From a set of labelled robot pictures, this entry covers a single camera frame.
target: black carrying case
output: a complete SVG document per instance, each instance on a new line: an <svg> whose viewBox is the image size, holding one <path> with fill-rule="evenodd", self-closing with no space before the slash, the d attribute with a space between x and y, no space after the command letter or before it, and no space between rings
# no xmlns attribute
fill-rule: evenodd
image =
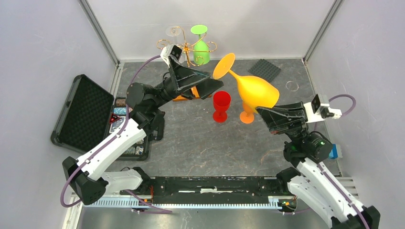
<svg viewBox="0 0 405 229"><path fill-rule="evenodd" d="M113 108L113 95L86 75L76 76L52 132L52 143L79 153L90 151L108 135Z"/></svg>

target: black rubber mat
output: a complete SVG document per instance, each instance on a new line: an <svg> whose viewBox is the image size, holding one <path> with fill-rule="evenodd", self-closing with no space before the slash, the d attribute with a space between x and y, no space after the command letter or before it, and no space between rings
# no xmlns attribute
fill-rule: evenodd
<svg viewBox="0 0 405 229"><path fill-rule="evenodd" d="M87 152L106 137L114 97L85 75L80 80L73 100L67 101L68 112L57 136L62 146Z"/></svg>
<svg viewBox="0 0 405 229"><path fill-rule="evenodd" d="M264 59L260 59L248 70L252 75L265 79L269 83L274 80L280 71L281 69Z"/></svg>

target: open case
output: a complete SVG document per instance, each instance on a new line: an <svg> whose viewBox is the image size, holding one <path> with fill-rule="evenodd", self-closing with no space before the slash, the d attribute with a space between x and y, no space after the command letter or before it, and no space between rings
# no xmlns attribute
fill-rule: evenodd
<svg viewBox="0 0 405 229"><path fill-rule="evenodd" d="M112 125L117 125L125 119L124 114L121 120L110 123L114 107L121 107L115 101L113 95L86 75L76 76L52 131L52 143L82 154L90 151L110 134ZM119 159L147 159L150 141L160 140L162 136L163 133L146 136Z"/></svg>

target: red goblet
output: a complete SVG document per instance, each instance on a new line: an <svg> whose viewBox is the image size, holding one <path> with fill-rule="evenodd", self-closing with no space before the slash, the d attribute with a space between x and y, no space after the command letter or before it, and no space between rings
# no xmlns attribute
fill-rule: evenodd
<svg viewBox="0 0 405 229"><path fill-rule="evenodd" d="M228 118L226 111L231 104L231 96L228 92L219 91L213 96L213 104L215 112L213 114L214 121L223 123Z"/></svg>

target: metal bar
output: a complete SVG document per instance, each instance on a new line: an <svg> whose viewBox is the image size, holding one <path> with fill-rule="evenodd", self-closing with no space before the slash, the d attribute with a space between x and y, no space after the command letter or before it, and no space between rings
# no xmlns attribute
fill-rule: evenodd
<svg viewBox="0 0 405 229"><path fill-rule="evenodd" d="M73 203L79 200L79 197L71 197L70 202ZM79 223L80 213L82 212L83 203L80 202L77 205L68 208L64 217L62 229L77 229Z"/></svg>
<svg viewBox="0 0 405 229"><path fill-rule="evenodd" d="M153 204L158 208L198 208L198 209L281 209L278 198L269 197L268 204ZM144 208L134 197L102 197L87 208Z"/></svg>
<svg viewBox="0 0 405 229"><path fill-rule="evenodd" d="M83 8L83 11L85 12L87 18L89 19L91 25L93 26L94 30L96 31L98 37L100 38L104 48L107 50L108 55L110 56L111 60L116 64L119 65L119 59L117 55L115 54L110 42L107 39L106 34L104 33L103 29L101 28L100 23L98 23L98 20L93 12L93 10L90 7L90 4L88 3L87 0L78 0L80 5Z"/></svg>
<svg viewBox="0 0 405 229"><path fill-rule="evenodd" d="M117 96L119 81L121 80L123 67L124 67L124 63L120 63L119 65L117 65L117 67L115 69L114 78L112 80L111 87L110 87L110 94L112 94L114 96L114 98Z"/></svg>
<svg viewBox="0 0 405 229"><path fill-rule="evenodd" d="M330 22L332 21L333 17L336 15L336 12L340 8L343 1L344 0L335 0L333 2L332 7L330 8L328 14L326 15L326 18L323 20L322 25L320 26L317 34L315 35L314 40L312 41L311 45L309 46L307 53L305 54L304 58L302 58L305 65L307 64L307 62L310 59L311 55L313 54L315 48L319 44L319 41L322 39L325 31L329 27Z"/></svg>

